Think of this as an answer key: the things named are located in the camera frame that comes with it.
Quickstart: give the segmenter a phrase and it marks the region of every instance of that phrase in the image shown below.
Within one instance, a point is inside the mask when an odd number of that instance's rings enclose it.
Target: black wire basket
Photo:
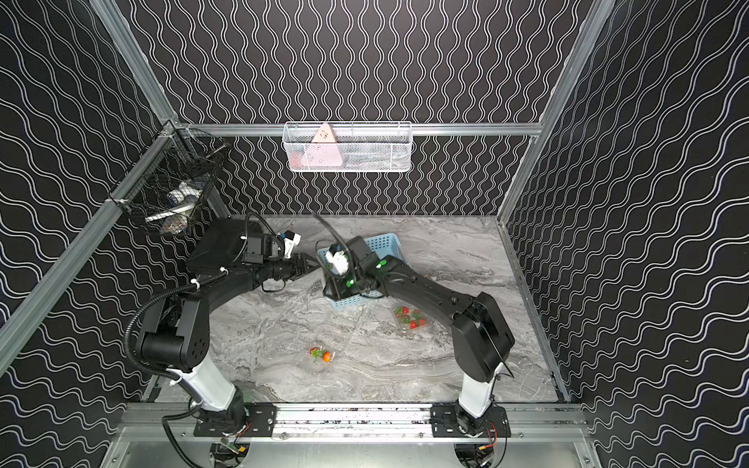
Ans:
[[[226,140],[178,130],[124,199],[130,222],[157,236],[193,233],[229,152]]]

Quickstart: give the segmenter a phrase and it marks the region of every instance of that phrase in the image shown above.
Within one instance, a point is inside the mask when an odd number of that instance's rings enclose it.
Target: aluminum frame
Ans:
[[[546,142],[548,142],[551,133],[557,126],[557,121],[560,119],[562,111],[567,105],[572,90],[580,78],[585,63],[588,62],[588,57],[590,57],[593,51],[595,42],[598,40],[604,24],[606,24],[609,15],[611,15],[615,3],[615,0],[594,0],[590,5],[585,22],[580,27],[580,34],[577,36],[577,40],[570,51],[567,64],[560,74],[556,89],[551,95],[546,110],[544,110],[542,115],[543,130],[538,135],[538,138],[534,139],[526,149],[520,167],[515,172],[512,185],[510,185],[507,195],[505,195],[505,199],[502,201],[502,206],[497,214],[501,224],[507,223],[512,211],[515,209],[515,205],[518,203],[518,199],[528,179],[530,179],[530,175],[533,173],[533,168],[541,157]]]
[[[525,280],[523,268],[520,266],[520,261],[518,260],[517,253],[515,253],[515,247],[512,245],[512,241],[510,240],[509,232],[507,232],[507,227],[501,222],[497,222],[497,230],[500,233],[500,239],[502,240],[502,245],[505,247],[505,253],[507,254],[507,259],[510,262],[512,272],[515,274],[515,281],[518,283],[520,295],[523,298],[523,303],[525,303],[525,310],[526,312],[528,312],[528,317],[530,317],[530,324],[533,326],[533,331],[536,332],[536,339],[539,341],[539,345],[541,346],[541,355],[544,357],[546,366],[549,367],[549,370],[554,377],[554,382],[557,385],[558,390],[562,394],[564,401],[571,401],[569,391],[567,390],[567,385],[565,385],[564,380],[562,379],[562,372],[560,371],[560,367],[557,364],[557,359],[554,357],[554,353],[551,352],[551,345],[546,336],[546,331],[541,324],[541,316],[539,315],[539,310],[536,308],[536,304],[533,302],[533,295],[530,292],[530,288],[528,288],[528,283]]]
[[[138,45],[135,37],[133,36],[132,30],[128,24],[127,19],[122,15],[119,7],[115,0],[91,0],[91,5],[94,11],[97,13],[105,28],[112,36],[112,40],[115,43],[118,51],[122,54],[127,66],[131,69],[133,77],[142,89],[143,94],[154,111],[154,114],[165,124],[169,121],[176,122],[178,115],[169,99],[166,97],[166,93],[163,87],[158,82],[153,69],[151,68],[148,60],[143,54],[140,46]],[[414,124],[413,134],[415,136],[532,136],[535,137],[531,141],[524,158],[522,159],[521,166],[518,168],[518,172],[515,175],[513,184],[510,187],[508,194],[505,197],[502,207],[498,213],[499,223],[498,227],[500,230],[500,236],[502,237],[503,244],[507,250],[508,257],[511,261],[513,272],[518,280],[518,285],[521,287],[521,295],[526,303],[527,311],[531,317],[534,329],[539,338],[539,344],[542,346],[542,352],[552,369],[555,380],[557,380],[558,387],[564,394],[566,399],[569,399],[569,395],[566,388],[561,380],[561,374],[556,365],[556,360],[551,355],[551,348],[548,346],[548,340],[545,338],[543,329],[540,324],[540,318],[535,306],[533,305],[533,298],[530,295],[530,290],[522,273],[522,269],[517,260],[517,255],[512,247],[509,240],[509,234],[505,227],[505,222],[509,219],[509,214],[514,209],[520,194],[530,177],[530,174],[538,161],[543,147],[551,136],[557,121],[571,95],[571,91],[574,88],[577,80],[579,79],[580,73],[583,66],[587,62],[587,59],[595,45],[595,42],[600,34],[606,19],[608,18],[614,5],[614,0],[595,0],[590,8],[585,23],[580,29],[580,34],[573,46],[570,53],[568,63],[566,64],[560,80],[557,83],[556,90],[552,97],[549,99],[549,103],[544,112],[544,116],[541,123],[529,123],[529,124]],[[216,136],[278,136],[282,135],[283,125],[282,124],[175,124],[176,128],[193,128],[197,130],[204,130],[209,133],[213,133]],[[158,150],[169,140],[169,137],[165,134],[157,136],[154,143],[148,148],[140,159],[139,163],[133,170],[127,175],[126,179],[120,184],[115,190],[114,197],[121,198],[124,193],[130,188],[132,182],[145,170],[150,160],[158,154]],[[220,196],[211,197],[209,200],[211,207],[216,211],[218,216],[227,216],[228,210],[223,204]],[[98,247],[100,241],[109,232],[109,229],[115,224],[120,216],[119,208],[117,208],[112,202],[105,203],[91,218],[89,223],[82,229],[78,236],[63,252],[62,256],[55,262],[52,268],[44,275],[42,280],[39,282],[37,287],[29,294],[24,302],[19,306],[16,312],[11,316],[10,320],[5,326],[0,329],[0,353],[1,363],[3,371],[12,363],[18,352],[23,348],[25,343],[34,333],[39,326],[39,323],[46,317],[49,310],[57,302],[62,292],[68,287],[73,281],[80,268],[90,258],[93,251]],[[167,404],[145,404],[148,407],[148,413],[153,416],[150,422],[140,421],[137,422],[131,416],[133,416],[136,408],[133,404],[129,407],[128,411],[123,417],[123,422],[118,428],[118,437],[113,444],[111,444],[107,455],[104,458],[103,465],[106,467],[119,466],[124,457],[120,455],[121,451],[126,452],[129,446],[129,440],[136,440],[142,438],[145,440],[153,440],[156,433],[160,434],[164,440],[166,435],[163,434],[163,429],[160,425],[160,417],[164,414],[179,413],[184,410],[182,404],[171,405]],[[539,416],[530,416],[532,409],[541,410],[553,410],[553,411],[575,411],[578,412],[579,408],[575,405],[544,405],[544,404],[519,404],[519,405],[506,405],[508,410],[512,410],[511,425],[515,435],[509,439],[512,443],[517,442],[559,442],[559,441],[572,441],[575,444],[577,452],[581,457],[593,460],[595,457],[595,450],[592,449],[589,441],[586,438],[586,428],[583,424],[559,424],[559,421],[544,424],[543,422],[528,422],[527,426],[524,426],[519,417],[532,418]],[[192,428],[192,425],[185,425],[184,427]],[[175,431],[178,431],[180,425],[174,424]],[[137,429],[135,431],[128,432],[129,429]],[[187,436],[187,432],[183,434],[182,440],[190,440]],[[351,438],[346,437],[345,442],[350,442]],[[449,438],[443,439],[446,443],[454,443],[454,440]],[[382,438],[377,439],[378,442],[384,442]],[[600,463],[593,465],[595,468],[600,466]]]
[[[125,178],[112,191],[116,200],[124,198],[127,192],[143,175],[161,149],[172,140],[174,128],[168,124],[143,153],[140,160],[127,173]],[[115,225],[122,210],[113,201],[104,201],[96,213],[88,220],[60,258],[44,273],[18,308],[0,328],[0,374],[13,363],[26,342],[36,332],[44,318],[52,310],[78,272],[88,262],[91,254]]]
[[[109,32],[109,36],[112,37],[112,42],[115,43],[115,47],[130,68],[133,78],[161,124],[168,121],[176,122],[177,112],[166,97],[164,88],[156,79],[154,69],[148,64],[116,0],[91,0],[91,6],[101,19],[104,28]]]
[[[396,443],[396,444],[455,444],[466,443],[463,437],[433,437],[428,422],[433,403],[282,403],[276,404],[276,427],[271,438],[241,437],[242,443],[264,441],[272,443]],[[601,468],[595,449],[588,437],[586,415],[581,405],[560,404],[503,404],[507,411],[512,435],[508,444],[571,443],[583,468]],[[165,450],[172,450],[161,425],[164,415],[184,411],[182,403],[130,403],[117,428],[112,444],[102,463],[102,468],[127,465],[131,443],[163,443]],[[405,424],[378,424],[396,418]],[[341,418],[338,422],[328,418]],[[172,433],[178,443],[205,444],[218,442],[219,437],[194,437],[193,419],[171,423]],[[486,443],[488,438],[476,438],[477,443]]]
[[[284,124],[176,124],[214,136],[283,136]],[[541,124],[411,124],[413,136],[538,136]]]

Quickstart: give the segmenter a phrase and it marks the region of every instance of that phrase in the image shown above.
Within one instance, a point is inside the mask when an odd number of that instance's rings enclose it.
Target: wall-mounted basket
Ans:
[[[296,172],[406,172],[411,122],[327,122],[335,143],[313,143],[325,122],[287,122],[283,147]]]
[[[191,234],[229,152],[223,139],[178,130],[123,200],[130,222],[150,234]]]

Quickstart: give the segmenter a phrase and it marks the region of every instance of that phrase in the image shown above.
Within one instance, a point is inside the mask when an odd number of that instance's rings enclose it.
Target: black patterned wall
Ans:
[[[590,0],[118,0],[180,120],[534,122]]]
[[[160,128],[86,0],[0,2],[0,325]]]
[[[527,136],[416,137],[409,172],[292,172],[281,139],[241,138],[217,182],[234,213],[493,216]]]
[[[618,1],[508,227],[606,467],[749,465],[749,3]]]
[[[0,2],[2,323],[160,125],[86,0]],[[147,376],[124,364],[127,316],[187,280],[192,239],[126,219],[0,376],[0,467],[98,467]]]
[[[125,363],[124,329],[151,294],[188,282],[194,246],[120,218],[0,377],[0,467],[101,464],[126,403],[150,378]]]

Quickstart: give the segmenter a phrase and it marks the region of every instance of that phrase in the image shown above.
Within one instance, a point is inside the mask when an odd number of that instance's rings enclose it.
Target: gray marble surface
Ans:
[[[332,237],[312,218],[271,218],[279,231],[302,235],[298,252]],[[492,218],[329,218],[348,239],[395,232],[406,261],[448,288],[497,300],[515,335],[509,367],[515,379],[495,386],[498,401],[555,401],[557,395],[536,334]],[[211,356],[247,400],[452,401],[462,372],[452,356],[447,328],[401,329],[386,298],[333,309],[321,293],[321,272],[284,291],[253,291],[210,316]],[[314,362],[309,349],[335,351],[332,362]],[[167,392],[160,401],[170,399]]]

